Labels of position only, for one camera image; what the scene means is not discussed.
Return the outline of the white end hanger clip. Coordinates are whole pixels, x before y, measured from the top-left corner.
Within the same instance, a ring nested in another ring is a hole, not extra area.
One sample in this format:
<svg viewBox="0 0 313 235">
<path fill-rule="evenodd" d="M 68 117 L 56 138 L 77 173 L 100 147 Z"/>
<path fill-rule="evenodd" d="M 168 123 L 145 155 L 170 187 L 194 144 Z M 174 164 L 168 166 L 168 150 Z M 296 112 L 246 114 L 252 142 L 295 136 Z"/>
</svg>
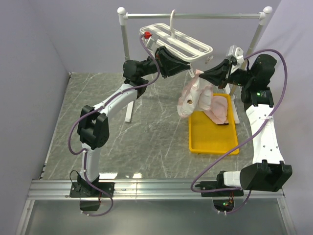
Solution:
<svg viewBox="0 0 313 235">
<path fill-rule="evenodd" d="M 194 77 L 195 77 L 195 72 L 194 72 L 193 68 L 190 68 L 190 69 L 188 70 L 188 73 L 189 73 L 189 75 L 191 76 L 191 78 L 194 78 Z"/>
</svg>

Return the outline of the white plastic clip hanger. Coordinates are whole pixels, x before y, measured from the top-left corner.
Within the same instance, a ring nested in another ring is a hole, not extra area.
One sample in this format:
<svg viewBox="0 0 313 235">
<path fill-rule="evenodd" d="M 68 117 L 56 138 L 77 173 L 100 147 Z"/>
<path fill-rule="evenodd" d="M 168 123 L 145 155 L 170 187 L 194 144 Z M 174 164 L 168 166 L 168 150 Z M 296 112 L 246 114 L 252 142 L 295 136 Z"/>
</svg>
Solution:
<svg viewBox="0 0 313 235">
<path fill-rule="evenodd" d="M 144 26 L 139 30 L 139 34 L 149 31 L 159 36 L 157 48 L 166 46 L 174 55 L 189 63 L 205 58 L 212 53 L 213 48 L 211 46 L 174 29 L 175 13 L 176 11 L 172 10 L 169 25 L 155 23 Z"/>
</svg>

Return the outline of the white pink underwear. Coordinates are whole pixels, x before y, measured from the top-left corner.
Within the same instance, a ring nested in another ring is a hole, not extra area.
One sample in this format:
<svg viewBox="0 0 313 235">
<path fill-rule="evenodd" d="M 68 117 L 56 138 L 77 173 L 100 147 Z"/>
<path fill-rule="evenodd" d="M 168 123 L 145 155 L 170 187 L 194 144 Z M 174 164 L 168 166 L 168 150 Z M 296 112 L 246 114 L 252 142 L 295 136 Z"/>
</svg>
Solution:
<svg viewBox="0 0 313 235">
<path fill-rule="evenodd" d="M 183 88 L 178 100 L 177 111 L 181 118 L 191 116 L 194 111 L 208 112 L 211 109 L 213 85 L 200 77 L 204 72 L 195 71 L 195 76 Z"/>
</svg>

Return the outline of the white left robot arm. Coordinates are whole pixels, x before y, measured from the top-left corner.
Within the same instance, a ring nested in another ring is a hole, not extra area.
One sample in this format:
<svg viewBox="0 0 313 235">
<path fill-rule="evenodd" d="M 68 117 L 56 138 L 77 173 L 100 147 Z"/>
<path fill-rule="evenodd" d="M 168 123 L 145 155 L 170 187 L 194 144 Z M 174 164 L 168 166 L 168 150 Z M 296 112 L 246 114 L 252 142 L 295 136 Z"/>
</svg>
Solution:
<svg viewBox="0 0 313 235">
<path fill-rule="evenodd" d="M 112 199 L 113 182 L 101 182 L 99 174 L 99 160 L 101 148 L 110 136 L 110 120 L 125 106 L 141 97 L 151 82 L 144 76 L 157 74 L 157 77 L 167 78 L 191 68 L 189 62 L 172 54 L 165 46 L 161 46 L 155 54 L 149 54 L 143 61 L 127 60 L 123 64 L 124 83 L 121 87 L 101 103 L 81 110 L 81 116 L 74 124 L 82 144 L 82 150 L 73 155 L 82 154 L 81 170 L 77 173 L 77 180 L 72 182 L 69 196 L 71 198 L 97 198 L 96 202 L 86 201 L 80 204 L 83 213 L 97 211 L 101 199 Z"/>
</svg>

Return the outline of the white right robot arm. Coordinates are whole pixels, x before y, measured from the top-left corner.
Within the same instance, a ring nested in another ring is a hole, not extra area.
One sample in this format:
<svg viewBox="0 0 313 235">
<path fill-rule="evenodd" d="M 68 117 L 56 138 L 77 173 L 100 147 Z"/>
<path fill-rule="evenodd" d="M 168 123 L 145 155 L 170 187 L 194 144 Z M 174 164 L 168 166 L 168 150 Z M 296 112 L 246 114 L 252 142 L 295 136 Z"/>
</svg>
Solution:
<svg viewBox="0 0 313 235">
<path fill-rule="evenodd" d="M 241 196 L 244 190 L 277 192 L 292 175 L 292 166 L 285 164 L 279 150 L 274 127 L 273 115 L 280 103 L 274 103 L 269 83 L 276 64 L 276 59 L 262 50 L 246 69 L 231 71 L 236 65 L 231 58 L 201 75 L 220 88 L 227 84 L 242 88 L 241 101 L 252 133 L 244 144 L 253 142 L 253 160 L 239 171 L 221 171 L 214 182 L 193 182 L 193 192 L 208 196 Z"/>
</svg>

